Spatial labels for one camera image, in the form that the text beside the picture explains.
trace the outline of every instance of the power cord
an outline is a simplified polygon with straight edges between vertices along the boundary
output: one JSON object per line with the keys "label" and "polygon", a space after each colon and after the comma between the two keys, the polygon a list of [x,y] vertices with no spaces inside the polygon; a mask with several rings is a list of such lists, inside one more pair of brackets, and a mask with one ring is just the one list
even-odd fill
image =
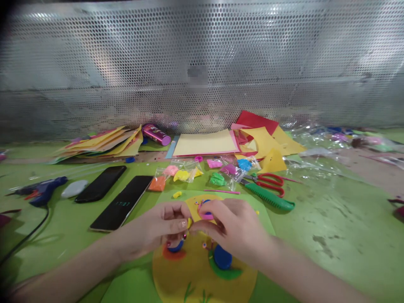
{"label": "power cord", "polygon": [[49,216],[49,207],[48,205],[45,205],[45,209],[46,209],[46,215],[44,217],[44,219],[41,221],[41,223],[39,223],[39,225],[37,227],[34,228],[34,230],[32,232],[29,233],[28,236],[26,236],[25,238],[23,238],[16,246],[13,247],[12,250],[10,250],[8,252],[8,254],[6,254],[4,256],[4,258],[0,261],[0,267],[3,266],[3,264],[17,251],[17,249],[23,245],[46,221],[46,219]]}

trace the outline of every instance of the wall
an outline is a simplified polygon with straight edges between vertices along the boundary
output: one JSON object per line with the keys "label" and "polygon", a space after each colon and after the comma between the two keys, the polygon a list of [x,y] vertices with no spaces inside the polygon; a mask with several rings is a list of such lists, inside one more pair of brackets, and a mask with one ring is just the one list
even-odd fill
{"label": "wall", "polygon": [[23,5],[0,64],[2,142],[211,132],[242,109],[286,128],[402,125],[404,2]]}

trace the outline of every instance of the scissor handle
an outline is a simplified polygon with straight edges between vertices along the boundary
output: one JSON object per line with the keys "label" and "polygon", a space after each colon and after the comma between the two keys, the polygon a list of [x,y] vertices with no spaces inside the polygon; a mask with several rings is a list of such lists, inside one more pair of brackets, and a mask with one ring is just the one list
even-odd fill
{"label": "scissor handle", "polygon": [[[272,177],[272,178],[276,179],[277,181],[272,180],[272,179],[268,179],[268,178],[265,178],[265,177]],[[260,179],[262,181],[266,181],[268,183],[275,184],[277,186],[283,186],[283,184],[285,183],[281,177],[279,177],[277,175],[274,175],[274,174],[271,174],[271,173],[261,174],[261,175],[258,176],[258,179]]]}
{"label": "scissor handle", "polygon": [[276,190],[277,192],[279,192],[279,195],[278,195],[279,198],[283,198],[283,196],[285,195],[285,191],[283,190],[282,187],[273,186],[271,184],[263,183],[263,182],[260,182],[260,181],[256,182],[256,184],[258,186],[261,186],[261,187],[266,187],[266,188],[269,188],[269,189]]}

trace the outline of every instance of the black smartphone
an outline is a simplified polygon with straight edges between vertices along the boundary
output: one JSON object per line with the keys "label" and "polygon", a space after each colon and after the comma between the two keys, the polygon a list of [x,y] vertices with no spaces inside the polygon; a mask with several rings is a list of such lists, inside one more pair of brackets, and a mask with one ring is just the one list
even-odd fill
{"label": "black smartphone", "polygon": [[96,218],[93,224],[90,225],[90,229],[109,232],[121,227],[150,185],[152,179],[152,176],[134,177]]}
{"label": "black smartphone", "polygon": [[101,200],[126,170],[126,166],[111,166],[104,170],[74,200],[77,203]]}

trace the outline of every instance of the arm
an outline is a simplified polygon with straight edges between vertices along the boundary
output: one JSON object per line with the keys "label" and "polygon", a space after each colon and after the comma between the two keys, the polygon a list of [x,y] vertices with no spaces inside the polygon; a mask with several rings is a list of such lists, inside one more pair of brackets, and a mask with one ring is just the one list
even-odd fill
{"label": "arm", "polygon": [[70,261],[17,288],[11,293],[11,302],[76,302],[122,263],[163,243],[177,246],[190,217],[184,202],[159,204]]}
{"label": "arm", "polygon": [[369,302],[362,293],[269,236],[255,211],[243,200],[212,200],[201,213],[211,212],[217,225],[198,221],[190,231],[203,231],[239,260],[264,273],[303,303]]}

